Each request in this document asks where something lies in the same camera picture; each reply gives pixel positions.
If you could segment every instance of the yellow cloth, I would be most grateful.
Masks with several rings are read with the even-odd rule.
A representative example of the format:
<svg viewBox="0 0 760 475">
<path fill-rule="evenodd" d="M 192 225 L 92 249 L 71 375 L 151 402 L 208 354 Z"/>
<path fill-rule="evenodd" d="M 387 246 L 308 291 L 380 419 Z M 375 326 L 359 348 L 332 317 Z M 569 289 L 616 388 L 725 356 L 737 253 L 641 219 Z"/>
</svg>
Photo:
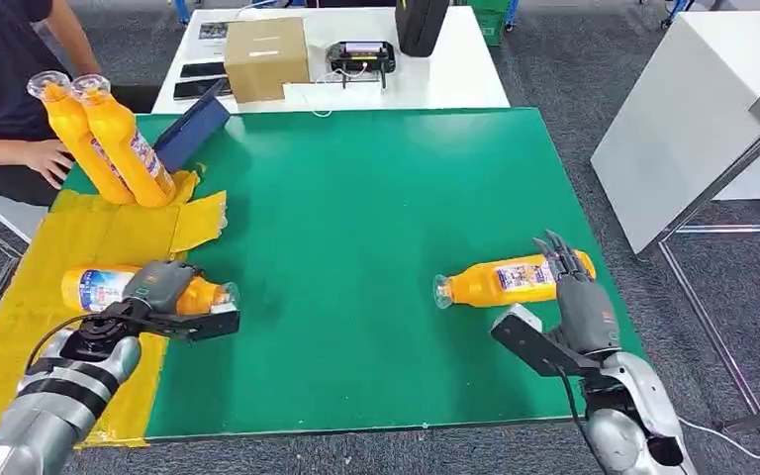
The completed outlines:
<svg viewBox="0 0 760 475">
<path fill-rule="evenodd" d="M 59 194 L 0 302 L 0 418 L 16 395 L 33 346 L 49 329 L 79 315 L 62 303 L 60 282 L 66 270 L 87 264 L 143 265 L 220 235 L 226 193 L 187 203 L 199 177 L 180 171 L 173 178 L 177 196 L 160 209 L 112 205 L 100 196 L 68 190 Z M 138 369 L 84 444 L 145 444 L 166 339 L 143 334 L 141 343 Z"/>
</svg>

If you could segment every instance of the white desk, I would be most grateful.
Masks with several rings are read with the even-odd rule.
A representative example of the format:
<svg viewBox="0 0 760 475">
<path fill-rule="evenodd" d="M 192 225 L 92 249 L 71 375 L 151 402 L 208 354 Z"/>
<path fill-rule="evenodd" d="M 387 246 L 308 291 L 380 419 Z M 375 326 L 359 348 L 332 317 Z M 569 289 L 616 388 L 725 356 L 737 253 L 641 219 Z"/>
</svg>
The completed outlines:
<svg viewBox="0 0 760 475">
<path fill-rule="evenodd" d="M 197 10 L 191 17 L 176 56 L 167 71 L 152 108 L 154 114 L 185 112 L 195 100 L 174 101 L 173 86 L 180 80 L 182 65 L 223 59 L 225 43 L 199 40 L 203 23 L 259 20 L 284 17 L 304 19 L 310 77 L 327 72 L 325 51 L 341 41 L 386 41 L 395 46 L 397 70 L 387 76 L 388 87 L 379 83 L 349 83 L 351 91 L 334 85 L 308 85 L 312 98 L 288 95 L 284 100 L 238 104 L 234 97 L 221 99 L 229 112 L 287 112 L 355 109 L 447 109 L 509 107 L 494 62 L 482 39 L 470 7 L 450 7 L 438 43 L 430 57 L 400 53 L 394 8 L 247 9 Z"/>
<path fill-rule="evenodd" d="M 681 223 L 760 136 L 760 12 L 684 13 L 593 154 L 630 246 Z M 706 200 L 760 199 L 760 157 Z"/>
</svg>

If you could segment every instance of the orange bottle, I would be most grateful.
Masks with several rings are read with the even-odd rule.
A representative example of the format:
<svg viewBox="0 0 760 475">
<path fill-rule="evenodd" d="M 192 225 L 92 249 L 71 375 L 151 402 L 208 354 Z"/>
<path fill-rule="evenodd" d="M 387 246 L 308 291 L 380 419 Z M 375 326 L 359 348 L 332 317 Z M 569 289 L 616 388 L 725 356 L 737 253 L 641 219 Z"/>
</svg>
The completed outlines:
<svg viewBox="0 0 760 475">
<path fill-rule="evenodd" d="M 28 81 L 28 92 L 42 101 L 50 127 L 94 183 L 100 196 L 116 205 L 133 203 L 133 193 L 92 135 L 86 113 L 71 97 L 70 91 L 70 79 L 59 71 L 43 71 Z"/>
<path fill-rule="evenodd" d="M 586 253 L 575 253 L 596 278 L 596 267 Z M 543 302 L 555 298 L 555 277 L 543 254 L 475 264 L 452 277 L 436 275 L 435 303 L 441 309 L 452 304 L 473 307 Z"/>
<path fill-rule="evenodd" d="M 120 302 L 124 287 L 139 269 L 129 265 L 76 267 L 62 276 L 62 300 L 71 309 L 101 312 L 110 304 Z M 238 287 L 212 284 L 200 276 L 194 277 L 176 302 L 178 315 L 207 314 L 211 308 L 233 304 L 238 299 Z"/>
<path fill-rule="evenodd" d="M 170 203 L 176 185 L 136 127 L 136 116 L 112 97 L 109 81 L 99 74 L 74 79 L 71 92 L 83 105 L 94 137 L 121 172 L 136 201 L 148 208 Z"/>
</svg>

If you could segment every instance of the smartphone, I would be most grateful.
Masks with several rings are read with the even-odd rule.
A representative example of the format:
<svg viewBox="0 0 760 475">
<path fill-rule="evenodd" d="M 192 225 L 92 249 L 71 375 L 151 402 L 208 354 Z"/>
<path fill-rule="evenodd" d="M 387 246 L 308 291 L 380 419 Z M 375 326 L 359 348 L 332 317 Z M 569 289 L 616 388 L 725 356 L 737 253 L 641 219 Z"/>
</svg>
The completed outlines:
<svg viewBox="0 0 760 475">
<path fill-rule="evenodd" d="M 222 74 L 226 74 L 226 69 L 221 61 L 200 62 L 182 66 L 182 77 L 217 76 Z"/>
<path fill-rule="evenodd" d="M 177 82 L 173 88 L 173 99 L 195 99 L 211 89 L 211 86 L 217 84 L 217 81 L 224 81 L 223 87 L 217 91 L 218 96 L 225 96 L 232 93 L 232 86 L 226 80 L 226 76 L 215 77 L 214 79 L 200 79 L 198 81 Z"/>
</svg>

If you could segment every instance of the robotic hand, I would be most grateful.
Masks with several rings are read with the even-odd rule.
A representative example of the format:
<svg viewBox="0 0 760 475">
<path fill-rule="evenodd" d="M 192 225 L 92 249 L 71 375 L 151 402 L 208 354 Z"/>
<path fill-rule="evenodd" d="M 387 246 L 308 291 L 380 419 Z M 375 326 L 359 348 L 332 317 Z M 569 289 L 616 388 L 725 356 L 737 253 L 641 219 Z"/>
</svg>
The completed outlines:
<svg viewBox="0 0 760 475">
<path fill-rule="evenodd" d="M 140 333 L 199 340 L 238 330 L 234 305 L 206 315 L 173 315 L 179 296 L 198 274 L 181 262 L 151 262 L 133 277 L 121 302 L 100 314 L 66 321 L 40 341 L 19 394 L 1 419 L 0 475 L 61 470 L 71 448 L 85 439 L 138 366 Z M 82 321 L 78 330 L 65 328 L 77 321 Z"/>
<path fill-rule="evenodd" d="M 491 336 L 540 376 L 562 378 L 573 419 L 606 473 L 695 475 L 663 383 L 648 363 L 619 347 L 607 292 L 561 237 L 546 235 L 552 247 L 541 239 L 534 243 L 557 282 L 561 325 L 541 332 L 540 320 L 514 305 L 494 323 Z M 567 376 L 581 377 L 586 431 Z"/>
</svg>

